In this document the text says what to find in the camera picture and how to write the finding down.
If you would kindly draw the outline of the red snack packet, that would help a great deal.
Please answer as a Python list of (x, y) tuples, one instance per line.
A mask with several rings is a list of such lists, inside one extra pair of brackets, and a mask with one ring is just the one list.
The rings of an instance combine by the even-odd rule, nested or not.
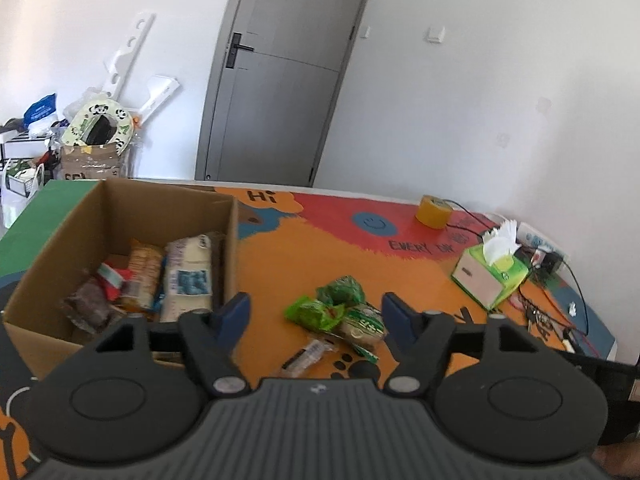
[(105, 262), (96, 270), (96, 280), (108, 302), (117, 302), (122, 296), (125, 285), (133, 277), (134, 272), (129, 269), (116, 269)]

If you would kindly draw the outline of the pale green snack packet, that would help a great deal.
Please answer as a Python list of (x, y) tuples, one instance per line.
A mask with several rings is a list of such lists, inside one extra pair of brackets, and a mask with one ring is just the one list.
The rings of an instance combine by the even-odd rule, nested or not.
[(387, 334), (382, 313), (370, 304), (357, 304), (345, 309), (334, 334), (351, 346), (358, 356), (376, 364), (378, 346)]

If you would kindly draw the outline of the white blue snack bag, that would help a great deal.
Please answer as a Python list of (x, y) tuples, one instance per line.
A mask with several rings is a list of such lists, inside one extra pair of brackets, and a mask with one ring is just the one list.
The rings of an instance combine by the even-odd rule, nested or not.
[(212, 310), (212, 241), (206, 234), (166, 246), (164, 293), (162, 323), (176, 322), (186, 312)]

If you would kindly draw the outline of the dark green snack packet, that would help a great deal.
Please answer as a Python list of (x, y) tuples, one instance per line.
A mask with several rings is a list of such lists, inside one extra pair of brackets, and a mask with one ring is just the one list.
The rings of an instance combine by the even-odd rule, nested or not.
[(341, 276), (316, 290), (316, 296), (322, 304), (346, 308), (359, 306), (367, 302), (366, 294), (360, 283), (350, 275)]

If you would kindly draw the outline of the open cardboard box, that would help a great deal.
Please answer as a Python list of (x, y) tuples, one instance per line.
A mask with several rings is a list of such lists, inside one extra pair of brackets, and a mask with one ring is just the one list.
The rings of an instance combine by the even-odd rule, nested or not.
[(51, 181), (1, 240), (1, 274), (21, 273), (2, 323), (18, 355), (41, 379), (79, 350), (76, 327), (58, 307), (100, 266), (127, 265), (132, 245), (165, 248), (180, 238), (224, 234), (219, 285), (238, 291), (239, 205), (197, 185), (129, 179)]

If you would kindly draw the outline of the green tissue box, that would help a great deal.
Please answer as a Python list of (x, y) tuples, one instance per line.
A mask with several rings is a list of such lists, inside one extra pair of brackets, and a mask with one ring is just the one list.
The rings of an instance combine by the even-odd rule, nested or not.
[(480, 244), (466, 248), (451, 273), (452, 280), (486, 311), (492, 311), (520, 286), (528, 266), (515, 253), (518, 222), (503, 221), (485, 232)]

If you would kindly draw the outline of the orange biscuit packet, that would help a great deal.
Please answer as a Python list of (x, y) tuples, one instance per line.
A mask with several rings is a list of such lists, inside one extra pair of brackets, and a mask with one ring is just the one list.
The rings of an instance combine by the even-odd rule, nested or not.
[(157, 246), (132, 242), (127, 270), (130, 278), (122, 286), (119, 303), (128, 312), (151, 312), (164, 252)]

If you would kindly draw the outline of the clear wrapped small packet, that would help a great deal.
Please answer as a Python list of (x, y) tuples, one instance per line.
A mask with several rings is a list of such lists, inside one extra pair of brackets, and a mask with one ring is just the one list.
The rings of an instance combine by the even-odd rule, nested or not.
[(305, 376), (327, 354), (335, 352), (337, 344), (329, 338), (311, 339), (297, 350), (274, 373), (277, 378), (297, 379)]

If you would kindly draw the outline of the bunch of keys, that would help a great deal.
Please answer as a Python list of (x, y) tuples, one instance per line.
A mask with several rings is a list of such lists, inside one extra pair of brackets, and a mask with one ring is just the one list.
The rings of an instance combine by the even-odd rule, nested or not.
[(526, 319), (527, 330), (530, 332), (534, 326), (538, 327), (538, 330), (542, 333), (552, 332), (553, 327), (548, 315), (544, 314), (530, 301), (521, 299), (523, 306), (523, 312)]

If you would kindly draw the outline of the colourful cartoon play mat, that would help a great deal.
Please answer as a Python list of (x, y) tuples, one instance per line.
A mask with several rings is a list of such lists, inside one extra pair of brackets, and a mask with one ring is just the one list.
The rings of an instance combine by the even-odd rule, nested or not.
[(274, 376), (303, 343), (284, 309), (351, 275), (371, 304), (386, 292), (452, 318), (445, 264), (457, 240), (430, 237), (410, 257), (406, 238), (367, 250), (313, 226), (350, 218), (337, 198), (292, 197), (274, 230), (238, 234), (238, 292), (250, 322), (233, 361), (249, 393), (208, 393), (184, 364), (154, 359), (152, 326), (124, 318), (35, 378), (10, 341), (4, 362), (26, 370), (1, 408), (3, 478), (21, 479), (600, 479), (591, 460), (606, 419), (602, 393), (539, 341), (509, 350), (507, 318), (457, 323), (444, 378), (430, 393), (386, 393), (370, 379)]

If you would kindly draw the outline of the dark brown snack packet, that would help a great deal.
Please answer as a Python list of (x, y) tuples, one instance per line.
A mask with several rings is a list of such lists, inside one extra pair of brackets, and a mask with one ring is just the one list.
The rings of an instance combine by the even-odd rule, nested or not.
[(77, 328), (91, 335), (101, 333), (118, 318), (95, 278), (88, 278), (76, 292), (61, 300), (58, 307)]

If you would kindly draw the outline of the yellow tape roll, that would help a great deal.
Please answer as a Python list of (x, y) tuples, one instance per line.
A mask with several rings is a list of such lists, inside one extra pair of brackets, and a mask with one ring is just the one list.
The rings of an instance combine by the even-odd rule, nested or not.
[(451, 206), (441, 198), (431, 195), (423, 195), (416, 210), (416, 220), (433, 230), (445, 229), (451, 215)]

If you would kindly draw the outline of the white power strip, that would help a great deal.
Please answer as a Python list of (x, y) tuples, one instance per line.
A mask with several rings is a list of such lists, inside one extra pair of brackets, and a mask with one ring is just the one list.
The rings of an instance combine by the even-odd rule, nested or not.
[(550, 237), (546, 234), (541, 233), (536, 228), (533, 228), (530, 224), (526, 222), (520, 222), (518, 224), (518, 230), (516, 231), (516, 239), (522, 244), (528, 247), (542, 247), (551, 250), (552, 252), (556, 252), (558, 255), (563, 257), (564, 259), (568, 258), (568, 253), (561, 248), (558, 244), (556, 244)]

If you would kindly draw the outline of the black power adapter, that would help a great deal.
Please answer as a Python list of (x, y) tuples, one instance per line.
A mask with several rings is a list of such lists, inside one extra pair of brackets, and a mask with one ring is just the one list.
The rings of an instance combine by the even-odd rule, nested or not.
[(558, 252), (550, 249), (537, 247), (534, 249), (530, 264), (534, 269), (544, 271), (548, 274), (555, 273), (564, 263), (564, 258)]

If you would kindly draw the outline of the brown SF cardboard box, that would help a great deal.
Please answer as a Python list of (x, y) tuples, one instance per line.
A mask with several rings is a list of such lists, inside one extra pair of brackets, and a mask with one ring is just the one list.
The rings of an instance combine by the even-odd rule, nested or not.
[(61, 148), (60, 178), (62, 180), (101, 180), (124, 175), (115, 143), (63, 145)]

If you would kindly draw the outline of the grey door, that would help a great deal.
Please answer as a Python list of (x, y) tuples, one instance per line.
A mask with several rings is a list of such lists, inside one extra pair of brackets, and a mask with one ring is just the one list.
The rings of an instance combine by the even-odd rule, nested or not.
[[(367, 0), (229, 0), (216, 44), (195, 177), (309, 186)], [(254, 52), (226, 64), (232, 34)]]

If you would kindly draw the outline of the panda child toilet seat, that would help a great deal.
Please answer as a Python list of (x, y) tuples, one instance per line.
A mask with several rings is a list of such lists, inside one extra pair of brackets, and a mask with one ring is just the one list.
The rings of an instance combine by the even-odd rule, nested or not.
[(68, 146), (114, 144), (121, 155), (134, 136), (134, 118), (119, 102), (95, 98), (85, 103), (61, 136)]

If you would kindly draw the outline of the white plastic shopping bag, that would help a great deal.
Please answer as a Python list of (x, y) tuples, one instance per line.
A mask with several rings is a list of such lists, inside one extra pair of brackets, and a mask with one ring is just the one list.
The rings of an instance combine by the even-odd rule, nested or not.
[(31, 159), (10, 159), (1, 173), (2, 226), (9, 229), (44, 185), (44, 167)]

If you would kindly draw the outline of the short white foam piece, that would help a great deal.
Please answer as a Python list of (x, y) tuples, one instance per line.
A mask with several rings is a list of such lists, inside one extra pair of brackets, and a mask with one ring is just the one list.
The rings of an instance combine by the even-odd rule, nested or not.
[(155, 75), (148, 81), (148, 99), (138, 108), (139, 125), (144, 125), (181, 87), (180, 82), (164, 75)]

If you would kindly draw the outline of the black shoe rack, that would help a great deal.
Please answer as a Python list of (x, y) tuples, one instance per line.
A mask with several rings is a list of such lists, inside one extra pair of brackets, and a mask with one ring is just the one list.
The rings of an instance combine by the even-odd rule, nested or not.
[(1, 128), (1, 170), (5, 174), (18, 166), (23, 160), (29, 166), (44, 168), (53, 160), (51, 142), (52, 130), (44, 130), (32, 136), (28, 131), (17, 128)]

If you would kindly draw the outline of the blue plastic bag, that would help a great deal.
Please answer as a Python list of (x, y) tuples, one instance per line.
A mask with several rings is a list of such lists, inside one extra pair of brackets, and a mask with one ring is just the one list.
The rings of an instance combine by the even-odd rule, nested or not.
[(56, 94), (51, 93), (44, 96), (40, 100), (26, 110), (23, 116), (23, 124), (26, 129), (29, 129), (36, 122), (46, 119), (56, 113)]

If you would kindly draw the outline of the tall white foam piece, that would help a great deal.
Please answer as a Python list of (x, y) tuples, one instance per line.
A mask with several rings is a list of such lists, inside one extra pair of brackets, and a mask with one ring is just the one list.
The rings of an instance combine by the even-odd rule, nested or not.
[(143, 11), (137, 14), (128, 28), (124, 42), (106, 62), (107, 76), (102, 92), (117, 101), (124, 90), (131, 67), (138, 56), (142, 44), (151, 29), (156, 14)]

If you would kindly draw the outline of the white wall switch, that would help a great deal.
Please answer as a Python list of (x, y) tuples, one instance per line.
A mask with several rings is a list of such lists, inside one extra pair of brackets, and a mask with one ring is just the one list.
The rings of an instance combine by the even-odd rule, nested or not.
[(430, 44), (442, 44), (446, 37), (445, 26), (430, 26), (427, 29), (425, 40)]

